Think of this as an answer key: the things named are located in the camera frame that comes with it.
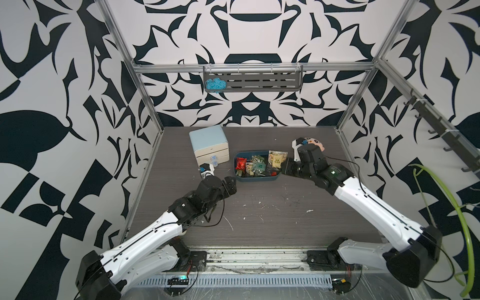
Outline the teal label black tea bag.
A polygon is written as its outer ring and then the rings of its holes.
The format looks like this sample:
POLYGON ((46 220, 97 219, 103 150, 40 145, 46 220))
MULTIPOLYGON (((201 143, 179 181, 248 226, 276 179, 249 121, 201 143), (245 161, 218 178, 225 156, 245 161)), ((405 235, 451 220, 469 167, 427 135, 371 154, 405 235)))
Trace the teal label black tea bag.
POLYGON ((252 172, 255 176, 265 176, 267 161, 264 156, 256 155, 252 156, 252 172))

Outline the teal plastic storage box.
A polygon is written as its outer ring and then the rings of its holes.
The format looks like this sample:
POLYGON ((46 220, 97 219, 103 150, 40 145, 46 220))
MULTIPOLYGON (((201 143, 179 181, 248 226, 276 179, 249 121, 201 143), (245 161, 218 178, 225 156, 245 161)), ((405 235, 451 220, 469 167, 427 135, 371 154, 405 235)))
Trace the teal plastic storage box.
POLYGON ((280 177, 280 173, 277 172, 275 176, 272 176, 271 174, 268 176, 251 176, 251 177, 245 177, 245 176, 238 176, 236 174, 236 165, 237 165, 237 159, 238 158, 246 158, 250 159, 252 156, 262 156, 263 158, 268 158, 269 151, 268 150, 251 150, 251 151, 243 151, 239 152, 236 154, 236 156, 233 159, 233 167, 234 167, 234 177, 240 181, 240 182, 246 182, 246 183, 253 183, 253 182, 267 182, 267 181, 275 181, 280 177))

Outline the small red tea bag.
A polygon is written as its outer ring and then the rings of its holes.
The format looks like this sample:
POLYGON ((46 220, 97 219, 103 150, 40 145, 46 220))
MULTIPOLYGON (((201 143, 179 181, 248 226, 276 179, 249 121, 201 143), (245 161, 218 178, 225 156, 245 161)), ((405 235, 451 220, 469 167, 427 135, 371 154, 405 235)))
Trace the small red tea bag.
POLYGON ((245 171, 248 160, 245 157, 236 158, 236 170, 245 171))

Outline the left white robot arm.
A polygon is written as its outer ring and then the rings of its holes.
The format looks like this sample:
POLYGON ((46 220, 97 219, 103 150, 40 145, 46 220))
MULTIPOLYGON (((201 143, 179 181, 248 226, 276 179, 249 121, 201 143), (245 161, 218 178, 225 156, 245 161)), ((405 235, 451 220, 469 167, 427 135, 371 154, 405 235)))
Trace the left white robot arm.
POLYGON ((206 176, 197 189, 172 203, 152 224, 122 244, 81 260, 75 285, 77 300, 119 300, 148 277, 191 264, 181 237, 199 227, 219 202, 237 193, 235 177, 206 176))

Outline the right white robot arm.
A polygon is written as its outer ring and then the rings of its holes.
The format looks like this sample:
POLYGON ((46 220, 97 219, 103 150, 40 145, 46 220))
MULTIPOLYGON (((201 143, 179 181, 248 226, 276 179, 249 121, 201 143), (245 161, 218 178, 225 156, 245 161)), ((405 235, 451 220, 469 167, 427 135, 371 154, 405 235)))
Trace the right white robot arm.
POLYGON ((389 273, 403 285, 417 288, 440 260, 443 235, 434 226, 421 226, 371 192, 347 167, 330 164, 321 147, 305 139, 292 142, 294 156, 281 165, 286 176, 312 181, 346 203, 386 238, 357 242, 339 237, 327 247, 331 265, 363 265, 389 273))

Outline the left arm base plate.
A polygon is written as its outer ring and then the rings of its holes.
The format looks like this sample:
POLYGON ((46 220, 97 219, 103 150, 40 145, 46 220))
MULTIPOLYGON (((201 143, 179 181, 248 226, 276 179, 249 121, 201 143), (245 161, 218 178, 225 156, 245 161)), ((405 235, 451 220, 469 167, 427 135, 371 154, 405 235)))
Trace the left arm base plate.
POLYGON ((168 270, 168 272, 187 271, 191 265, 198 267, 198 271, 204 271, 206 269, 206 263, 206 251, 192 251, 188 256, 180 258, 177 264, 172 269, 168 270))

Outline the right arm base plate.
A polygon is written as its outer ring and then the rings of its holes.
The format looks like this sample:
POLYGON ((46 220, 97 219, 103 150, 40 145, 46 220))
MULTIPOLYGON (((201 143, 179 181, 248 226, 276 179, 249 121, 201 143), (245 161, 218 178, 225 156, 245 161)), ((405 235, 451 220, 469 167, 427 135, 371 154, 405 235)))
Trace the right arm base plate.
POLYGON ((360 264, 348 264, 336 251, 309 250, 305 262, 311 271, 356 271, 360 264))

